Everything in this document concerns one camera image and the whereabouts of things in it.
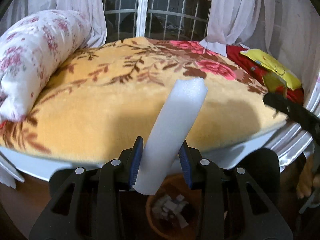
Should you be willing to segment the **white framed window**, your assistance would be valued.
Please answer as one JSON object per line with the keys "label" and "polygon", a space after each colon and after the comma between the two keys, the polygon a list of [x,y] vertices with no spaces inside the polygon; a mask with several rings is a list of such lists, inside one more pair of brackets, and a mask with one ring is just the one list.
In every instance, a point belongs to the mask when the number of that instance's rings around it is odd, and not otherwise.
{"label": "white framed window", "polygon": [[211,0],[102,0],[107,42],[130,37],[200,41]]}

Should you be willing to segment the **sheer pink curtain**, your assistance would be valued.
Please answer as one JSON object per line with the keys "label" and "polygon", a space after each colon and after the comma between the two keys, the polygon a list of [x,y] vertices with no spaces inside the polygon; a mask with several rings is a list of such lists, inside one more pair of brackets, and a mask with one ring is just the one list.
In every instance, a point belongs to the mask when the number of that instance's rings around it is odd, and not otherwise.
{"label": "sheer pink curtain", "polygon": [[1,34],[22,18],[44,10],[81,13],[91,25],[86,46],[99,47],[106,42],[107,26],[102,0],[9,0],[1,18]]}
{"label": "sheer pink curtain", "polygon": [[245,44],[274,57],[302,59],[318,42],[319,14],[310,0],[212,0],[200,44],[221,55],[228,45]]}

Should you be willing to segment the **pink floral rolled quilt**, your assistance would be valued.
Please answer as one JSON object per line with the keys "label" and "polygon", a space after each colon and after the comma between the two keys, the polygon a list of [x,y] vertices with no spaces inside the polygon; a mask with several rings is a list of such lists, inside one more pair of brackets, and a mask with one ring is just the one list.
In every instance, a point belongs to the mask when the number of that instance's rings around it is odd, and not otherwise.
{"label": "pink floral rolled quilt", "polygon": [[22,121],[51,75],[85,45],[91,25],[73,10],[29,15],[1,36],[1,120]]}

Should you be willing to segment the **yellow green wrapper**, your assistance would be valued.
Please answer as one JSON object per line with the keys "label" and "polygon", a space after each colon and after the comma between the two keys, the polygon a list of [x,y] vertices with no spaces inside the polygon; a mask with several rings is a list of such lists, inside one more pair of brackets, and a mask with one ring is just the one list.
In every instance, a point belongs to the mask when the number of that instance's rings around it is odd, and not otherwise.
{"label": "yellow green wrapper", "polygon": [[263,76],[263,83],[269,92],[281,94],[284,98],[287,97],[287,86],[285,81],[273,72]]}

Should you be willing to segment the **left sheer pink curtain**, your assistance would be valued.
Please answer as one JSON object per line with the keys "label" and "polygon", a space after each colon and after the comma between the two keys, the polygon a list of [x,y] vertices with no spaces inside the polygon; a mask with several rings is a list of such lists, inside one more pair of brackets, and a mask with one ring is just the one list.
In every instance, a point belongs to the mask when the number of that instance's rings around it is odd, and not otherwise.
{"label": "left sheer pink curtain", "polygon": [[107,26],[102,0],[9,0],[1,18],[1,34],[22,18],[44,10],[81,13],[91,25],[86,46],[99,47],[106,42]]}

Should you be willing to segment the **right sheer pink curtain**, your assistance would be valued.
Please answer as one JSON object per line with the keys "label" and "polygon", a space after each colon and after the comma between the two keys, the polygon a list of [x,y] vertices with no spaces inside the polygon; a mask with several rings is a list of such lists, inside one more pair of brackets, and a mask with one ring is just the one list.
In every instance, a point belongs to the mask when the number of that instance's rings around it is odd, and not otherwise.
{"label": "right sheer pink curtain", "polygon": [[310,0],[212,0],[200,44],[221,55],[228,45],[245,44],[274,57],[302,59],[318,42],[319,14]]}

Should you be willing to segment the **white foam stick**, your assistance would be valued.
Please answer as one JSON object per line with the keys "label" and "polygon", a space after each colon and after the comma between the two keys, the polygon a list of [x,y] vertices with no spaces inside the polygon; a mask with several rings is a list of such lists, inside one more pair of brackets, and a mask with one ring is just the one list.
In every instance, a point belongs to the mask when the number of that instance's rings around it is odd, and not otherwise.
{"label": "white foam stick", "polygon": [[147,139],[133,188],[154,195],[189,134],[204,103],[208,88],[203,78],[177,80]]}

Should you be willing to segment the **yellow cartoon pillow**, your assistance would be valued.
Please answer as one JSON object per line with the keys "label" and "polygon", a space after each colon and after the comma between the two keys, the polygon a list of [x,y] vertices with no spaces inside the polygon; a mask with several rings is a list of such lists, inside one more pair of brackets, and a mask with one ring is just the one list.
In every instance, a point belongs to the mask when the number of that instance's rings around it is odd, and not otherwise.
{"label": "yellow cartoon pillow", "polygon": [[302,87],[300,79],[270,54],[260,49],[241,50],[240,54],[282,78],[289,89],[296,90]]}

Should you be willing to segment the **red blanket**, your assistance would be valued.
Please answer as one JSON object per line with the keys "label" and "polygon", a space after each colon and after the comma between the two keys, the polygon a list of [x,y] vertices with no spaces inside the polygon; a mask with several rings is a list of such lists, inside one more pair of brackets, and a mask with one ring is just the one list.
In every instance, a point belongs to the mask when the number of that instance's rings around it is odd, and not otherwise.
{"label": "red blanket", "polygon": [[287,87],[285,81],[276,76],[273,72],[260,66],[248,57],[240,54],[240,51],[246,50],[242,46],[227,45],[227,58],[244,69],[251,77],[255,78],[261,85],[265,86],[269,92],[285,96],[288,100],[302,105],[304,102],[303,88],[291,90]]}

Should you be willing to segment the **floral orange plush blanket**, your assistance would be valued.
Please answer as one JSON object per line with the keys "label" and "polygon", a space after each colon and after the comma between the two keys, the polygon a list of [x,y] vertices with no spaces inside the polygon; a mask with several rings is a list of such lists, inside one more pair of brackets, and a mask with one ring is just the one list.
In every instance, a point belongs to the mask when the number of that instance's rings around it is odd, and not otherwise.
{"label": "floral orange plush blanket", "polygon": [[176,80],[204,79],[205,102],[187,136],[204,152],[281,126],[267,90],[197,42],[127,38],[77,50],[51,76],[24,122],[1,127],[1,146],[48,159],[105,163],[147,139]]}

